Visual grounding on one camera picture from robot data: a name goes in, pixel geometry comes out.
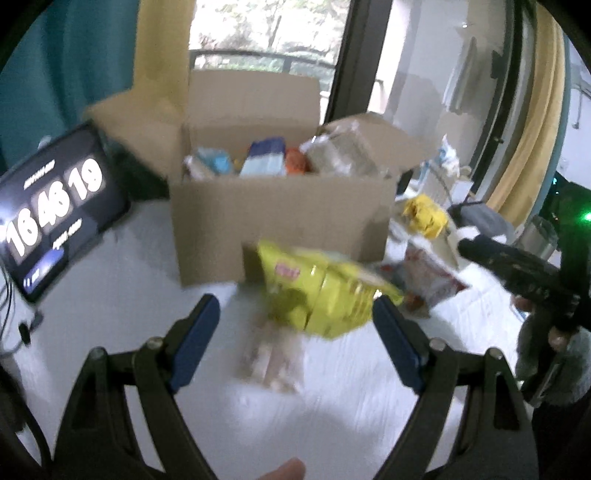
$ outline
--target balcony railing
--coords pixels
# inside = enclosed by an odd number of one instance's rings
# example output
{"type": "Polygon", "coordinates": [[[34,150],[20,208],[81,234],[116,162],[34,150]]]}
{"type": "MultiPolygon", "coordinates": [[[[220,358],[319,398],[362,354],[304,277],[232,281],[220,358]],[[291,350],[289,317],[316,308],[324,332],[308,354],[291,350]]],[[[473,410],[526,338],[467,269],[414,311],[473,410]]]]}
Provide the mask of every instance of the balcony railing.
{"type": "MultiPolygon", "coordinates": [[[[278,66],[274,66],[273,71],[281,71],[282,73],[294,73],[293,67],[294,64],[303,64],[308,67],[318,67],[320,69],[324,69],[326,72],[321,74],[320,72],[316,71],[312,73],[310,76],[314,76],[320,80],[321,83],[321,92],[320,92],[320,106],[321,106],[321,121],[324,119],[324,113],[326,111],[329,97],[330,97],[330,90],[332,87],[332,80],[335,72],[336,65],[329,63],[324,60],[313,60],[308,59],[305,57],[300,57],[296,55],[289,55],[285,53],[275,53],[270,51],[257,51],[257,50],[189,50],[189,65],[190,68],[193,70],[195,68],[195,63],[198,58],[200,57],[252,57],[254,59],[271,59],[271,60],[281,60],[281,63],[278,66]]],[[[384,81],[375,79],[375,84],[377,84],[379,88],[379,103],[381,104],[382,111],[385,107],[385,89],[384,89],[384,81]]]]}
{"type": "Polygon", "coordinates": [[[284,53],[275,53],[269,51],[256,50],[189,50],[189,65],[194,68],[195,61],[198,57],[206,56],[232,56],[232,57],[255,57],[259,59],[278,59],[283,60],[281,71],[283,73],[291,73],[291,66],[294,63],[304,63],[306,65],[313,65],[316,67],[323,67],[328,70],[334,70],[335,65],[324,60],[312,60],[305,57],[298,57],[295,55],[287,55],[284,53]]]}

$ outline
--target screw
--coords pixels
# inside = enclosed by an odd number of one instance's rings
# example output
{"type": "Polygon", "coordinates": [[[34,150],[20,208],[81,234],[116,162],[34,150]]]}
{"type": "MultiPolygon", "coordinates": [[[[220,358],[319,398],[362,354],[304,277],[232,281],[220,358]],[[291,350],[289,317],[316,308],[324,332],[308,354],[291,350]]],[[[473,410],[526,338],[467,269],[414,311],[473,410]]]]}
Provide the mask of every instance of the screw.
{"type": "Polygon", "coordinates": [[[162,337],[152,337],[146,342],[146,345],[150,350],[159,350],[164,345],[164,340],[162,337]]]}
{"type": "Polygon", "coordinates": [[[92,358],[93,360],[98,360],[100,358],[103,358],[103,356],[105,356],[107,354],[106,350],[104,348],[102,348],[101,346],[95,347],[90,351],[90,358],[92,358]]]}
{"type": "Polygon", "coordinates": [[[429,347],[431,347],[436,352],[443,352],[445,347],[447,347],[447,343],[440,338],[433,338],[429,342],[429,347]]]}
{"type": "Polygon", "coordinates": [[[503,352],[501,352],[497,347],[492,347],[490,350],[488,350],[488,352],[490,353],[490,355],[494,358],[496,358],[497,360],[502,360],[503,358],[503,352]]]}

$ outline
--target snack package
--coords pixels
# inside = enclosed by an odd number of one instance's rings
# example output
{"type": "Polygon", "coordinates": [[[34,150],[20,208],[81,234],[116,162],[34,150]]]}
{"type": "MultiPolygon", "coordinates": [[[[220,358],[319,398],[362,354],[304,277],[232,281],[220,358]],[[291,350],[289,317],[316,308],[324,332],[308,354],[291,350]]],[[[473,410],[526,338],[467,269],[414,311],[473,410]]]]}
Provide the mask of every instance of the snack package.
{"type": "Polygon", "coordinates": [[[288,175],[302,175],[310,171],[308,159],[299,148],[288,148],[285,151],[285,170],[288,175]]]}
{"type": "Polygon", "coordinates": [[[468,288],[429,252],[412,242],[407,245],[404,262],[380,263],[374,266],[374,270],[404,291],[404,306],[409,312],[423,304],[432,308],[468,288]]]}
{"type": "Polygon", "coordinates": [[[402,216],[410,220],[412,230],[429,240],[437,238],[449,222],[445,211],[425,194],[408,200],[402,216]]]}
{"type": "Polygon", "coordinates": [[[248,152],[241,176],[283,176],[285,175],[285,139],[267,138],[253,142],[248,152]]]}
{"type": "Polygon", "coordinates": [[[201,160],[188,155],[183,160],[185,172],[192,180],[207,180],[215,177],[213,172],[207,168],[201,160]]]}
{"type": "Polygon", "coordinates": [[[371,160],[357,122],[314,137],[300,147],[315,173],[346,177],[386,175],[371,160]]]}
{"type": "Polygon", "coordinates": [[[198,147],[195,156],[216,175],[234,173],[232,161],[225,150],[198,147]]]}
{"type": "Polygon", "coordinates": [[[305,333],[265,319],[246,359],[250,379],[279,393],[300,393],[304,387],[306,340],[305,333]]]}
{"type": "Polygon", "coordinates": [[[399,289],[355,262],[267,241],[259,242],[258,253],[270,316],[309,335],[332,339],[364,325],[383,294],[402,303],[399,289]]]}

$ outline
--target transparent plastic wrapper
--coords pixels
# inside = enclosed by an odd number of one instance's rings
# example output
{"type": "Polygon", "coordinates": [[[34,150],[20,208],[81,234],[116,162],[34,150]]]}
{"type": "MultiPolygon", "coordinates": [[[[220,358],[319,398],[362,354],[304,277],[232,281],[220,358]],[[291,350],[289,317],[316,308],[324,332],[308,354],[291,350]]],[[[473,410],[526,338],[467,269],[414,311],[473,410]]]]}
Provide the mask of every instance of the transparent plastic wrapper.
{"type": "Polygon", "coordinates": [[[314,137],[300,149],[307,155],[315,173],[345,177],[385,177],[388,174],[371,160],[357,122],[314,137]]]}
{"type": "Polygon", "coordinates": [[[230,175],[234,173],[234,165],[225,150],[197,147],[193,155],[201,160],[215,175],[230,175]]]}
{"type": "Polygon", "coordinates": [[[412,242],[407,245],[403,262],[375,264],[374,270],[404,291],[404,306],[410,312],[423,305],[432,308],[468,288],[429,252],[412,242]]]}
{"type": "Polygon", "coordinates": [[[214,173],[193,155],[184,158],[183,167],[191,180],[207,180],[215,177],[214,173]]]}
{"type": "Polygon", "coordinates": [[[304,332],[265,319],[246,359],[250,379],[279,393],[301,393],[307,340],[304,332]]]}

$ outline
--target window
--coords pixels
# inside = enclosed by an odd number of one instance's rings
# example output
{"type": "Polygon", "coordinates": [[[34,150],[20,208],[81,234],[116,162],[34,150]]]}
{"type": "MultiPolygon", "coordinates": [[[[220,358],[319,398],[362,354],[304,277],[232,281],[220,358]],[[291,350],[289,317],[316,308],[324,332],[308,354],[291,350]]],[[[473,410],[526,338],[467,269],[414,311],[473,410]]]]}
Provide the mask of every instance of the window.
{"type": "Polygon", "coordinates": [[[195,69],[245,69],[320,81],[330,98],[350,0],[198,0],[189,50],[195,69]]]}

